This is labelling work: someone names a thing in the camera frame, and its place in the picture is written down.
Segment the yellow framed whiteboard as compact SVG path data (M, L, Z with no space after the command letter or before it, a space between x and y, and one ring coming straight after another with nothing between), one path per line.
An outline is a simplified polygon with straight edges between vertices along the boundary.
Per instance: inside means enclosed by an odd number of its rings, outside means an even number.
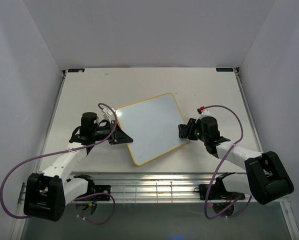
M173 93L167 92L116 109L117 123L133 139L127 145L135 165L145 165L189 143L179 137L184 125Z

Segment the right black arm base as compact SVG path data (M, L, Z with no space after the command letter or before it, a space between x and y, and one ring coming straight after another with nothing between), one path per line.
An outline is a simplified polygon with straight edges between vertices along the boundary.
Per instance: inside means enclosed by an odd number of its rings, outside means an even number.
M194 188L193 192L199 194L199 199L201 201L204 201L206 198L207 190L208 190L208 184L199 184L197 187ZM225 189L215 186L214 184L212 185L209 195L208 195L208 200L244 200L246 197L243 193L238 193L238 192L229 192L226 191Z

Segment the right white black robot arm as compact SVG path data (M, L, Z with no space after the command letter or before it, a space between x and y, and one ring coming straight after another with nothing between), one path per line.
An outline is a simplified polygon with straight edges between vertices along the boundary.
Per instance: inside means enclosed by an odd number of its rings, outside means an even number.
M178 132L179 138L202 141L210 155L233 163L246 172L245 175L234 172L215 174L211 185L202 190L204 199L250 195L266 205L294 192L292 180L275 152L253 151L231 142L221 136L214 117L190 118L187 124L178 126Z

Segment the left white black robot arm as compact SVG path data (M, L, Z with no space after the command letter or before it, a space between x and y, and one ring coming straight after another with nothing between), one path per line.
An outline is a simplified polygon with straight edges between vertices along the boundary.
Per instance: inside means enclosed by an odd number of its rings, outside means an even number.
M73 131L65 153L60 154L41 173L32 173L28 177L24 214L56 222L63 215L66 205L75 199L89 201L89 207L97 201L108 201L108 185L95 185L93 177L87 174L70 177L74 168L89 155L94 144L104 140L108 140L110 145L133 142L115 120L99 121L96 113L83 113L80 126Z

